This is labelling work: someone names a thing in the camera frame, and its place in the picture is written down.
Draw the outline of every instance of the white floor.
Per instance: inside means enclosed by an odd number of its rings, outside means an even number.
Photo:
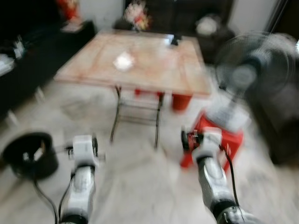
[[[43,91],[45,102],[38,104],[33,98],[15,112],[18,126],[1,125],[0,151],[15,136],[30,130],[52,134],[57,151],[76,134],[96,133],[107,161],[96,175],[92,224],[215,223],[202,202],[196,168],[183,171],[179,167],[181,127],[191,126],[209,100],[193,99],[188,111],[178,115],[172,112],[167,96],[155,152],[155,128],[149,126],[120,123],[114,143],[109,143],[116,104],[112,89],[52,82]],[[40,181],[40,186],[58,206],[73,161],[66,154],[57,156],[59,170]],[[272,165],[254,123],[245,130],[245,142],[234,164],[244,209],[264,223],[298,223],[299,169]],[[10,169],[0,174],[0,217],[7,224],[54,222],[32,183],[18,180]]]

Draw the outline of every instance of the white wall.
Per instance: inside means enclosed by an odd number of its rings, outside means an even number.
[[[111,28],[123,14],[123,0],[79,0],[83,19],[93,20],[99,29]]]
[[[228,25],[240,33],[265,30],[278,0],[235,0]]]

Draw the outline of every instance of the metal table frame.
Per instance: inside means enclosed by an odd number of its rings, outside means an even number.
[[[158,107],[154,108],[154,107],[149,107],[149,106],[139,106],[139,105],[128,104],[127,102],[124,102],[121,99],[121,86],[120,87],[115,86],[115,89],[116,89],[116,93],[117,93],[117,107],[116,107],[116,115],[115,115],[112,131],[111,131],[110,142],[111,143],[113,142],[113,137],[114,137],[114,132],[115,132],[116,126],[120,121],[136,123],[136,124],[141,124],[141,125],[156,125],[155,149],[157,149],[158,138],[159,138],[160,111],[161,111],[161,107],[163,106],[163,100],[164,100],[165,93],[161,93],[159,95]],[[120,108],[122,106],[135,107],[137,109],[155,110],[155,111],[157,111],[157,117],[156,117],[156,119],[148,119],[148,118],[120,115]]]

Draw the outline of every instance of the electric fan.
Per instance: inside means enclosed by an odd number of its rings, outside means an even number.
[[[219,88],[232,98],[209,108],[209,120],[232,132],[240,129],[236,101],[254,84],[279,91],[295,70],[295,54],[295,41],[282,34],[252,32],[227,42],[216,58],[215,75]]]

